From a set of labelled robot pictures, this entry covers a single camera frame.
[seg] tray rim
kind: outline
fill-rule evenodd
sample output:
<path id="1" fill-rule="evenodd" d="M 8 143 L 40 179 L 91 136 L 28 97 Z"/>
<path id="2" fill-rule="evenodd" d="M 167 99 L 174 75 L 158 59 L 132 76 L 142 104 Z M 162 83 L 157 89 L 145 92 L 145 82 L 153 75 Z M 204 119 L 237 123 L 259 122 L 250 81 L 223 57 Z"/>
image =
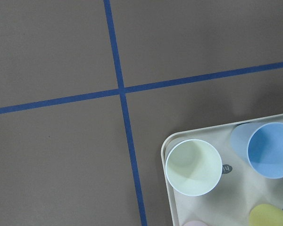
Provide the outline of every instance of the tray rim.
<path id="1" fill-rule="evenodd" d="M 206 129 L 215 129 L 215 128 L 220 128 L 220 127 L 225 127 L 225 126 L 234 126 L 234 125 L 239 125 L 239 124 L 243 124 L 243 123 L 267 120 L 267 119 L 272 119 L 272 118 L 277 118 L 277 117 L 282 117 L 282 116 L 283 116 L 283 113 L 282 114 L 271 115 L 271 116 L 265 116 L 265 117 L 261 117 L 261 118 L 244 120 L 244 121 L 231 122 L 231 123 L 221 124 L 221 125 L 216 125 L 216 126 L 203 127 L 203 128 L 199 128 L 199 129 L 191 129 L 191 130 L 186 130 L 186 131 L 181 131 L 181 132 L 173 133 L 173 134 L 171 134 L 170 136 L 168 136 L 165 139 L 165 141 L 164 141 L 164 143 L 162 144 L 162 147 L 161 147 L 160 155 L 161 155 L 161 161 L 162 161 L 163 170 L 164 170 L 166 190 L 167 190 L 168 199 L 169 199 L 169 206 L 170 206 L 170 210 L 171 210 L 173 226 L 179 225 L 179 220 L 178 220 L 176 205 L 173 206 L 173 203 L 175 203 L 174 190 L 171 187 L 171 185 L 169 184 L 169 182 L 167 180 L 167 177 L 166 177 L 165 150 L 166 150 L 167 143 L 172 141 L 174 139 L 174 137 L 176 137 L 178 135 L 182 135 L 182 134 L 187 134 L 187 133 L 191 133 L 191 132 L 197 132 L 197 131 L 206 130 Z"/>

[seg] vertical blue line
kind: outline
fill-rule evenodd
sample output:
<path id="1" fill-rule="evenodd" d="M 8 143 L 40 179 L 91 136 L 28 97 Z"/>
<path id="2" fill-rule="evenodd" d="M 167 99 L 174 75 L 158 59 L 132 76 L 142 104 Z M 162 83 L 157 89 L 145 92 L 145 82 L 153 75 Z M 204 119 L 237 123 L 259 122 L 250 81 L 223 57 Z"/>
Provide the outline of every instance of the vertical blue line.
<path id="1" fill-rule="evenodd" d="M 129 155 L 130 155 L 130 161 L 131 161 L 131 167 L 132 167 L 132 173 L 133 173 L 133 180 L 134 180 L 134 185 L 135 185 L 135 192 L 136 192 L 137 203 L 138 203 L 138 208 L 139 208 L 140 217 L 141 217 L 141 225 L 147 226 L 146 211 L 145 211 L 145 206 L 143 203 L 142 187 L 141 187 L 141 181 L 140 181 L 140 177 L 138 173 L 137 160 L 136 160 L 135 148 L 134 148 L 134 142 L 133 142 L 133 135 L 132 135 L 132 129 L 131 129 L 131 123 L 130 123 L 130 117 L 129 117 L 129 111 L 128 111 L 128 104 L 127 104 L 127 99 L 126 99 L 126 94 L 125 94 L 124 79 L 122 75 L 121 63 L 120 63 L 119 54 L 118 54 L 117 39 L 115 35 L 110 1 L 104 0 L 104 6 L 105 6 L 111 48 L 112 48 L 112 55 L 113 55 L 113 60 L 114 60 L 114 67 L 115 67 L 116 76 L 117 76 L 119 96 L 120 96 L 122 112 L 123 112 L 123 118 L 124 118 L 124 124 L 125 124 L 125 130 L 126 130 L 126 136 L 127 136 L 127 142 L 128 142 L 128 149 L 129 149 Z"/>

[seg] black logo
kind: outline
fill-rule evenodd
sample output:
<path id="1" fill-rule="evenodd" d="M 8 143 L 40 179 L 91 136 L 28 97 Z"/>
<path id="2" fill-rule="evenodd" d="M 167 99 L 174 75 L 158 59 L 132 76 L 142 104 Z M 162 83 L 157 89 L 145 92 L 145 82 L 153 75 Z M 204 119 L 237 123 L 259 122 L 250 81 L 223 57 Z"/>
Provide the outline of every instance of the black logo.
<path id="1" fill-rule="evenodd" d="M 230 173 L 232 170 L 233 168 L 228 164 L 222 166 L 222 174 Z"/>

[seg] cup rim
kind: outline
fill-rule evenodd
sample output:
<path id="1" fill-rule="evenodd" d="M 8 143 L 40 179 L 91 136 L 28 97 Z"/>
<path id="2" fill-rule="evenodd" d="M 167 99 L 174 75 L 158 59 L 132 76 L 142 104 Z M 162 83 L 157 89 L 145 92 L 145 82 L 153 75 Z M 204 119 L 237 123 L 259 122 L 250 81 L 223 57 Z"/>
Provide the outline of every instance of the cup rim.
<path id="1" fill-rule="evenodd" d="M 265 123 L 265 124 L 259 126 L 259 127 L 251 134 L 251 136 L 250 136 L 249 139 L 248 139 L 248 142 L 247 142 L 247 149 L 246 149 L 247 155 L 246 155 L 246 156 L 247 156 L 247 161 L 248 161 L 249 165 L 250 165 L 258 174 L 260 174 L 260 175 L 262 175 L 262 176 L 264 176 L 264 177 L 266 177 L 266 178 L 269 178 L 269 179 L 279 179 L 279 178 L 283 178 L 283 175 L 281 175 L 281 176 L 279 176 L 279 177 L 270 177 L 270 176 L 267 176 L 267 175 L 265 175 L 265 174 L 259 172 L 258 170 L 256 170 L 256 169 L 253 167 L 253 165 L 251 164 L 251 162 L 250 162 L 250 157 L 249 157 L 249 146 L 250 146 L 250 141 L 251 141 L 251 139 L 253 138 L 253 136 L 254 136 L 260 129 L 262 129 L 263 127 L 268 126 L 268 125 L 270 125 L 270 124 L 281 124 L 281 125 L 283 125 L 283 122 L 276 122 L 276 121 L 273 121 L 273 122 L 268 122 L 268 123 Z"/>
<path id="2" fill-rule="evenodd" d="M 203 142 L 203 143 L 208 144 L 210 147 L 213 148 L 213 150 L 214 150 L 214 152 L 217 154 L 218 160 L 219 160 L 219 162 L 220 162 L 220 172 L 219 172 L 219 174 L 218 174 L 218 175 L 219 175 L 219 176 L 218 176 L 218 180 L 216 181 L 216 183 L 214 183 L 214 185 L 213 185 L 209 190 L 206 190 L 205 192 L 200 193 L 200 194 L 186 194 L 186 193 L 184 193 L 184 192 L 178 190 L 178 189 L 170 182 L 170 179 L 169 179 L 169 176 L 168 176 L 168 172 L 167 172 L 167 163 L 168 163 L 169 157 L 171 156 L 173 150 L 175 150 L 179 145 L 181 145 L 181 144 L 183 144 L 183 143 L 185 143 L 185 142 L 188 142 L 188 141 L 200 141 L 200 142 Z M 170 183 L 170 185 L 172 186 L 172 188 L 175 189 L 176 191 L 178 191 L 178 192 L 181 193 L 181 194 L 184 194 L 184 195 L 187 195 L 187 196 L 192 196 L 192 197 L 201 196 L 201 195 L 204 195 L 204 194 L 206 194 L 206 193 L 212 191 L 212 190 L 216 187 L 216 185 L 219 183 L 219 180 L 220 180 L 221 175 L 222 175 L 222 159 L 221 159 L 221 156 L 220 156 L 218 150 L 217 150 L 214 146 L 212 146 L 209 142 L 207 142 L 207 141 L 205 141 L 205 140 L 200 140 L 200 139 L 194 139 L 194 138 L 192 138 L 192 139 L 187 139 L 187 140 L 180 141 L 180 142 L 179 142 L 178 144 L 176 144 L 176 145 L 170 150 L 170 152 L 168 153 L 168 156 L 167 156 L 167 158 L 166 158 L 165 165 L 166 165 L 166 166 L 165 166 L 165 168 L 166 168 L 166 177 L 167 177 L 168 183 Z"/>

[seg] yellow cup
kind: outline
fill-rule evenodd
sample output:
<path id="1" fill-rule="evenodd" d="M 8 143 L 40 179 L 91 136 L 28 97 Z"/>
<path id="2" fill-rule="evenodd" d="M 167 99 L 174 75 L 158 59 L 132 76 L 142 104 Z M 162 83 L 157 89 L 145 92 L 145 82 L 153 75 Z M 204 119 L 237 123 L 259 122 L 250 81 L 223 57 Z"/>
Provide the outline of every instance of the yellow cup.
<path id="1" fill-rule="evenodd" d="M 250 212 L 249 226 L 283 226 L 283 210 L 261 204 Z"/>

